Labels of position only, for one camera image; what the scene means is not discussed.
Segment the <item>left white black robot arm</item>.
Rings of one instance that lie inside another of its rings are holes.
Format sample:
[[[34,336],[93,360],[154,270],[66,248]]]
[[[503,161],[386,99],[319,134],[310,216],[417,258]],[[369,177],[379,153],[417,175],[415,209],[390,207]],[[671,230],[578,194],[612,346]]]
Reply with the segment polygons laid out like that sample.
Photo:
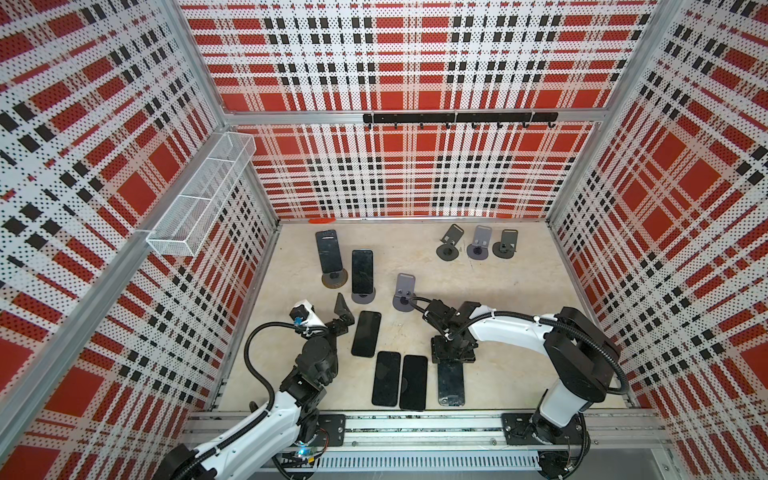
[[[339,373],[337,339],[349,332],[355,317],[339,293],[335,318],[322,321],[313,305],[302,300],[289,312],[288,322],[265,322],[248,335],[243,358],[249,373],[266,389],[265,404],[234,427],[190,449],[175,447],[154,473],[155,479],[247,479],[286,448],[308,444],[318,430],[319,403],[326,387]],[[274,388],[250,359],[254,338],[269,328],[283,328],[301,336],[305,343],[294,365]]]

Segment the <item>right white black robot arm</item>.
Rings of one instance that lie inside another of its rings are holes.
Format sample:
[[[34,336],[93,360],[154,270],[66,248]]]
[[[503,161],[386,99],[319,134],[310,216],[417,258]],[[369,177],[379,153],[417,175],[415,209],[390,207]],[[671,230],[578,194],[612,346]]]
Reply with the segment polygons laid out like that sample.
[[[523,434],[541,444],[563,445],[575,439],[589,443],[584,412],[609,395],[623,396],[629,390],[619,347],[576,308],[527,315],[471,301],[453,308],[420,296],[410,298],[409,304],[438,332],[431,339],[432,361],[438,365],[475,362],[475,350],[483,342],[548,357],[557,380],[543,394]]]

